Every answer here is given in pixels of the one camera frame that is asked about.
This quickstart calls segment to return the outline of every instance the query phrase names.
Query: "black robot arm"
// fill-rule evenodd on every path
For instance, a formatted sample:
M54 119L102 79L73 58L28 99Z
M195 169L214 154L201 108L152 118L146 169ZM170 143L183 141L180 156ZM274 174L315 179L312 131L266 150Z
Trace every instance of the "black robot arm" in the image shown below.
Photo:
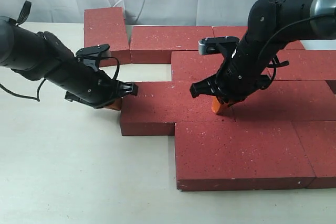
M268 88L279 62L277 53L296 40L336 39L336 0L258 0L250 10L243 38L207 38L199 42L202 55L218 54L224 61L217 73L193 83L190 92L212 95L215 113ZM262 74L273 68L272 77Z
M119 61L113 78L99 69L101 60L111 57L107 44L82 48L73 55L54 34L32 33L19 27L30 10L26 2L18 21L0 17L0 66L11 68L30 81L43 79L66 90L68 101L77 101L93 108L121 109L121 99L137 95L134 83L117 80ZM5 91L17 95L0 86Z

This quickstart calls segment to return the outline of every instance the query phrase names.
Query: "tabletop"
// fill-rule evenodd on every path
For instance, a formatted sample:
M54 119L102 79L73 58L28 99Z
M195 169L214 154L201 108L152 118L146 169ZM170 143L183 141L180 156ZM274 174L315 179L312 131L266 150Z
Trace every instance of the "tabletop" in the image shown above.
M50 31L73 52L83 24L24 23ZM336 41L303 42L336 49ZM115 67L104 68L113 75ZM124 65L122 81L170 81L170 65ZM31 82L0 69L1 83L35 95ZM123 137L120 112L64 100L46 82L41 102L0 92L0 223L333 223L336 189L181 192L174 137Z

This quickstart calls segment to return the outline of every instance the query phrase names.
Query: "white table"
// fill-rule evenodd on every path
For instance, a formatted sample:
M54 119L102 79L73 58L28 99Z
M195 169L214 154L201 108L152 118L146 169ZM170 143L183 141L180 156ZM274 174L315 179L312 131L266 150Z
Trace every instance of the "white table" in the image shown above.
M73 52L83 24L25 23L55 33ZM336 49L315 42L307 48ZM105 68L110 75L114 67ZM169 65L121 66L123 81L169 81ZM35 95L8 69L0 81ZM334 223L336 190L176 190L173 137L122 137L119 112L64 100L46 82L41 102L0 92L0 223Z

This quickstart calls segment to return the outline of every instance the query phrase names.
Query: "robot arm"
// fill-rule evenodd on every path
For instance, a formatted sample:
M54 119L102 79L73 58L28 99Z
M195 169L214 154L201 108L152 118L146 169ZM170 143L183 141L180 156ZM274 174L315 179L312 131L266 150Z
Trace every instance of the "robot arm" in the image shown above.
M213 111L220 114L271 85L276 69L289 64L276 55L288 43L326 39L336 39L336 0L258 0L240 41L221 37L199 42L200 54L221 53L225 59L216 74L192 84L191 95L214 96ZM265 68L274 69L271 78L261 74Z
M80 49L74 57L54 34L32 33L19 27L26 20L30 6L30 2L25 3L18 21L0 17L0 66L11 68L30 81L48 80L66 90L66 100L97 109L120 110L122 97L137 95L138 87L134 83L117 80L116 58L118 65L113 78L99 69L101 60L113 58L109 45ZM0 87L14 96L39 101L38 96L25 97Z

